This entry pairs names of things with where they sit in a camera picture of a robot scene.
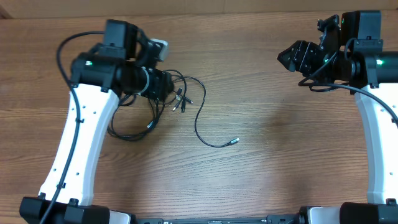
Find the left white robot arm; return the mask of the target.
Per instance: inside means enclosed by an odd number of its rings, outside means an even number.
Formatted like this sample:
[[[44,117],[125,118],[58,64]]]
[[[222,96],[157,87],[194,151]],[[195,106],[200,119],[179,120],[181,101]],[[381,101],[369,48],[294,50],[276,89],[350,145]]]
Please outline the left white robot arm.
[[[156,69],[169,45],[125,21],[108,20],[103,41],[80,53],[63,78],[70,90],[67,120],[52,168],[35,197],[22,199],[27,223],[135,223],[128,212],[94,205],[96,168],[108,125],[122,95],[160,102],[173,92]]]

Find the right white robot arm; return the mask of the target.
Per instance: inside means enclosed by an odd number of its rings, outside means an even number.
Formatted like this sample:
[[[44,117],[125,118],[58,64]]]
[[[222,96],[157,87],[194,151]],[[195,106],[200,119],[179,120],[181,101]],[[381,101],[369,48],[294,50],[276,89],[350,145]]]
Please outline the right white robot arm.
[[[317,22],[318,44],[298,40],[277,59],[300,72],[314,92],[348,90],[363,122],[368,157],[364,203],[303,206],[295,215],[269,215],[267,223],[397,222],[397,53],[385,51],[380,11],[351,11]]]

